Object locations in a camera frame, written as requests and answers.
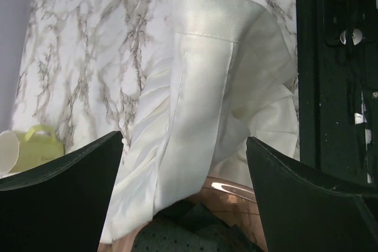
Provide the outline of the white skirt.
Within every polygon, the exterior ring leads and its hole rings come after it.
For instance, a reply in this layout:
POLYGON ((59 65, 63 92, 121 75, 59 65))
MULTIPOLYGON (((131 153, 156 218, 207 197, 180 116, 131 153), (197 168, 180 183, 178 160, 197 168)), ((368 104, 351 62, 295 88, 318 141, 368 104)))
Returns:
POLYGON ((275 18, 251 0, 173 0, 173 55, 139 98, 101 242, 197 193, 210 175, 251 186, 246 139, 293 157, 296 68, 275 18))

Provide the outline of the black dotted garment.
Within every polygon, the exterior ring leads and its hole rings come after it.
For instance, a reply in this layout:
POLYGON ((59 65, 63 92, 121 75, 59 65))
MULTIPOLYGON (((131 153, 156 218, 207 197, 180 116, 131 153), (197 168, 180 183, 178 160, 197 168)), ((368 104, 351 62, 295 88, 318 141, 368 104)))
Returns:
POLYGON ((132 251, 227 252, 262 249, 202 203, 179 201, 160 211, 137 234, 132 251))

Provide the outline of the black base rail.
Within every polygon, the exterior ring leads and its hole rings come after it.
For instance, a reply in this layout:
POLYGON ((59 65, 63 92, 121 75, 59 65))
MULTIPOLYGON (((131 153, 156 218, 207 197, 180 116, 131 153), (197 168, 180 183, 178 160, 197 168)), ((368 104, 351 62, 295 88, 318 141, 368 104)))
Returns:
POLYGON ((301 161, 377 185, 377 0, 296 0, 301 161))

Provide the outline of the clear pink plastic basin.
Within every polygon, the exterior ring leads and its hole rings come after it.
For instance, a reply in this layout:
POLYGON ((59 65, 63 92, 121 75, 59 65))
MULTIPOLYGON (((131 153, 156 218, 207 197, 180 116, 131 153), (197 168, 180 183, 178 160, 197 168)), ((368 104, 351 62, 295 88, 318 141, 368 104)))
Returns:
MULTIPOLYGON (((209 177, 201 191, 183 201, 202 203, 216 217, 242 232, 267 251, 260 214, 252 188, 209 177)), ((132 251, 133 242, 156 215, 152 196, 139 189, 116 189, 112 196, 99 251, 132 251)))

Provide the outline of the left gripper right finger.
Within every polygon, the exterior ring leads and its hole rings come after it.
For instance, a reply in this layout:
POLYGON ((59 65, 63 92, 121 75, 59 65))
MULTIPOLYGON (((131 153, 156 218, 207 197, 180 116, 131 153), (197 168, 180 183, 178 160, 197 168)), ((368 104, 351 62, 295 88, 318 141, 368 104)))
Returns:
POLYGON ((269 251, 377 251, 377 188, 325 174, 255 137, 246 146, 269 251))

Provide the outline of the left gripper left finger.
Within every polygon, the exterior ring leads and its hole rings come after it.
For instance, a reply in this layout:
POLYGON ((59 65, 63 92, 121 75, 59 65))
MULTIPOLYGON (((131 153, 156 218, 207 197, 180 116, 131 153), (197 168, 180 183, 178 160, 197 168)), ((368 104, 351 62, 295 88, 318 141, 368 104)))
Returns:
POLYGON ((1 179, 1 251, 97 251, 122 134, 1 179))

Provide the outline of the yellow-green mug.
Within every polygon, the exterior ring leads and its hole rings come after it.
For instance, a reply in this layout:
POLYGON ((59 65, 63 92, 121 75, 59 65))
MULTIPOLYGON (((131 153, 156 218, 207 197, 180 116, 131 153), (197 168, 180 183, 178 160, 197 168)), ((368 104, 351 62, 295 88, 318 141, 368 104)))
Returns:
POLYGON ((51 126, 35 125, 26 132, 1 133, 1 175, 24 172, 63 155, 64 145, 51 126))

